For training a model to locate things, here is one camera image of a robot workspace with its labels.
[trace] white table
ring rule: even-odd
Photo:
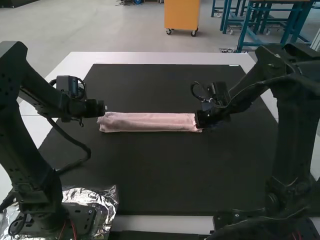
[[[70,75],[84,79],[93,64],[230,65],[241,66],[247,73],[255,62],[245,53],[71,52],[45,79],[49,82],[58,75]],[[271,91],[268,90],[261,97],[278,121],[276,99],[272,96]],[[49,133],[51,125],[25,101],[20,103],[20,112],[26,128],[39,148]],[[315,178],[320,177],[319,146],[320,138],[317,136],[311,164],[311,173]],[[0,201],[2,201],[11,189],[11,182],[1,166],[0,189]],[[208,234],[214,227],[211,216],[117,216],[112,229],[114,231]]]

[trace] rolled towel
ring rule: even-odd
[[[106,112],[98,117],[100,131],[115,132],[193,132],[201,133],[196,127],[193,113],[123,113]]]

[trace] orange cabinet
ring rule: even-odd
[[[194,33],[198,29],[201,0],[165,0],[164,27],[168,30],[183,29]]]

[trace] cable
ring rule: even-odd
[[[301,236],[300,231],[297,231],[297,233],[298,233],[298,236],[299,236],[299,240],[302,240],[302,236]]]
[[[64,174],[67,171],[70,171],[74,168],[79,167],[80,165],[82,165],[83,163],[85,163],[86,161],[88,161],[91,158],[91,149],[89,147],[87,147],[85,144],[83,144],[82,142],[79,142],[78,140],[75,140],[73,137],[71,137],[70,135],[68,135],[61,127],[58,126],[58,124],[56,124],[55,121],[52,120],[52,118],[48,117],[47,121],[51,124],[51,126],[59,133],[61,134],[66,140],[68,140],[69,142],[71,142],[72,144],[82,148],[86,155],[84,158],[79,159],[75,162],[69,163],[66,166],[64,166],[63,168],[57,170],[56,172],[58,173],[58,175]]]
[[[26,220],[27,220],[27,215],[24,214],[23,216],[20,216],[19,218],[17,218],[16,220],[14,220],[10,226],[9,226],[9,229],[8,229],[8,234],[11,236],[11,237],[14,237],[15,235],[19,234],[22,230],[22,228],[24,227],[25,223],[26,223]],[[15,230],[15,231],[11,231],[11,228],[12,226],[14,225],[15,227],[18,225],[18,222],[19,221],[22,221],[19,225],[19,227]]]
[[[194,88],[195,88],[196,85],[200,86],[200,87],[205,91],[204,86],[202,86],[198,81],[195,81],[195,82],[193,82],[193,83],[191,84],[191,86],[190,86],[191,94],[192,94],[192,96],[194,96],[196,99],[198,99],[200,102],[204,102],[204,101],[206,100],[206,97],[204,97],[204,96],[199,96],[199,95],[195,94]]]
[[[294,233],[292,233],[292,237],[293,237],[294,240],[297,240],[295,235],[294,235]]]
[[[74,223],[72,222],[72,220],[70,219],[70,223],[71,223],[71,226],[72,226],[72,231],[73,231],[73,237],[74,237],[74,240],[77,240],[78,236],[77,236],[77,229],[76,229],[76,226],[74,225]]]
[[[14,202],[15,198],[16,197],[14,195],[13,189],[11,189],[10,192],[8,193],[8,195],[5,197],[5,199],[0,204],[0,213],[3,213],[4,210]]]
[[[288,215],[287,217],[267,217],[267,216],[259,216],[259,217],[255,217],[255,218],[250,218],[250,219],[246,219],[246,220],[242,220],[240,222],[237,222],[235,224],[231,224],[231,225],[226,225],[225,227],[217,230],[216,232],[214,232],[213,234],[211,234],[210,236],[208,236],[206,238],[206,240],[215,240],[223,235],[226,234],[230,234],[234,231],[238,231],[238,230],[243,230],[243,229],[248,229],[248,228],[252,228],[253,226],[256,225],[260,225],[260,224],[264,224],[270,221],[282,221],[282,220],[287,220],[297,214],[299,214],[300,212],[302,212],[303,210],[305,210],[307,207],[304,206],[303,208],[300,208],[299,210],[297,210],[296,212]]]
[[[61,238],[61,236],[62,236],[62,233],[63,233],[64,230],[65,230],[65,227],[66,227],[66,221],[64,221],[64,224],[63,224],[63,227],[62,227],[61,232],[60,232],[60,234],[59,234],[58,240],[60,240],[60,238]]]

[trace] red wire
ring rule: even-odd
[[[76,231],[76,226],[74,225],[74,223],[72,222],[72,220],[70,219],[70,223],[71,223],[71,226],[72,226],[72,231],[73,231],[73,237],[74,237],[74,240],[77,240],[77,231]]]
[[[299,240],[302,240],[300,231],[297,231],[297,232],[298,232],[298,235],[299,235]]]
[[[62,227],[61,232],[60,232],[60,234],[59,234],[58,240],[60,240],[61,235],[62,235],[63,231],[65,230],[65,227],[66,227],[66,221],[64,221],[64,224],[63,224],[63,227]]]

